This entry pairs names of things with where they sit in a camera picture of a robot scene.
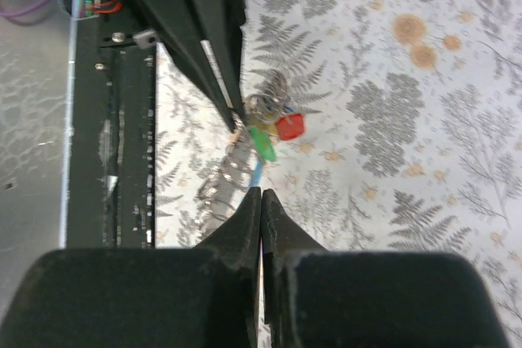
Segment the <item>green key tag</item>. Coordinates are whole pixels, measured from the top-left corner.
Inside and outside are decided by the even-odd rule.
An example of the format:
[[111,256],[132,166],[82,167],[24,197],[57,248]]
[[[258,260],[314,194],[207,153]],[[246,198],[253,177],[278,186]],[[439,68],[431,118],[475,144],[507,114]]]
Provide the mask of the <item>green key tag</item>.
[[254,147],[260,159],[262,161],[275,162],[276,153],[269,135],[257,126],[248,126],[247,130],[254,142]]

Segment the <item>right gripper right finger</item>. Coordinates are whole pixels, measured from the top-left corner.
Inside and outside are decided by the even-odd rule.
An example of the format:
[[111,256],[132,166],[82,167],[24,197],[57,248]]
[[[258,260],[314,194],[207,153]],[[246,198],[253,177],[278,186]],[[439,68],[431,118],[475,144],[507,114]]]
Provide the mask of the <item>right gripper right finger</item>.
[[265,190],[264,321],[275,347],[506,347],[493,301],[465,258],[329,251]]

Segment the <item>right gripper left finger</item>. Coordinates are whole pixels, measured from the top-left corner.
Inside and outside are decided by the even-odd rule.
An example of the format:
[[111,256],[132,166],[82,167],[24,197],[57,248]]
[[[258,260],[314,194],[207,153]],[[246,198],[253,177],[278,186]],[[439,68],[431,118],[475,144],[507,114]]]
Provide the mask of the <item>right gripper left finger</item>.
[[64,249],[26,272],[4,347],[254,347],[261,191],[190,249]]

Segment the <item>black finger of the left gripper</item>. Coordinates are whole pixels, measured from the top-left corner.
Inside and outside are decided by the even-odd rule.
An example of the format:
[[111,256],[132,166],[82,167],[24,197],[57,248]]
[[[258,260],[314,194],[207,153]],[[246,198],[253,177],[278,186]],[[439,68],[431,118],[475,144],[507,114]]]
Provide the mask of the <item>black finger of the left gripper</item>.
[[179,71],[215,106],[226,126],[246,119],[240,88],[244,0],[118,0],[153,30]]

